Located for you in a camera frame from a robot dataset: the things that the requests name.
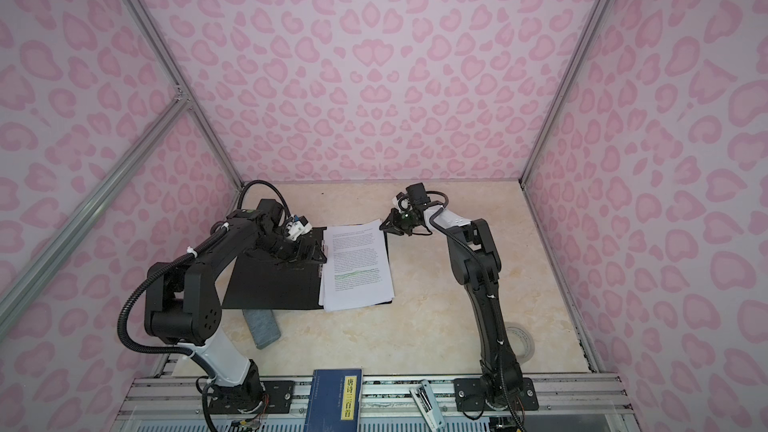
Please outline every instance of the paper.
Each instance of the paper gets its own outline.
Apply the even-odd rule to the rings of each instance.
[[[380,220],[328,227],[328,263],[322,266],[319,304],[327,311],[389,302],[395,297]]]

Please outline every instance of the wall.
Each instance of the wall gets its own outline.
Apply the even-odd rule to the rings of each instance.
[[[768,0],[617,0],[532,188],[644,430],[768,427]]]
[[[0,344],[0,429],[103,430],[157,356],[123,347],[118,312],[150,265],[185,253],[226,216],[223,172],[183,116]],[[131,315],[144,332],[144,299]]]
[[[0,0],[0,297],[170,98],[120,0]]]
[[[145,0],[240,172],[516,178],[593,0]]]

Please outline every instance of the pink wallpaper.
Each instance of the pink wallpaper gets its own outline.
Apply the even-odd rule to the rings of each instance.
[[[0,345],[0,429],[110,425],[131,381],[157,360],[118,341],[123,301],[151,264],[202,242],[232,195],[202,135],[182,117]],[[149,343],[143,303],[129,331]]]
[[[653,432],[768,428],[768,0],[617,0],[532,197]]]
[[[146,0],[249,178],[515,178],[593,0]]]
[[[157,112],[120,0],[0,0],[0,296]]]

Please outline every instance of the gray eraser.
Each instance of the gray eraser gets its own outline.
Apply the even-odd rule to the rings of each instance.
[[[263,349],[280,338],[280,328],[271,310],[245,309],[243,317],[257,349]]]

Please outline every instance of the marble pattern tabletop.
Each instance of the marble pattern tabletop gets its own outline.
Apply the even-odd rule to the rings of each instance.
[[[281,184],[293,214],[314,226],[384,219],[391,199],[411,182]],[[524,373],[587,372],[531,214],[516,182],[427,182],[448,194],[460,216],[484,218],[502,259],[499,296],[506,322],[522,324],[535,343]],[[248,191],[245,207],[272,198],[267,187]],[[221,327],[262,375],[312,375],[316,368],[361,367],[365,374],[476,374],[480,342],[468,296],[451,273],[446,238],[389,235],[395,298],[391,304],[342,312],[275,311],[282,338],[257,350],[242,311],[224,311]],[[224,297],[233,265],[219,276]],[[199,376],[182,358],[175,377]]]

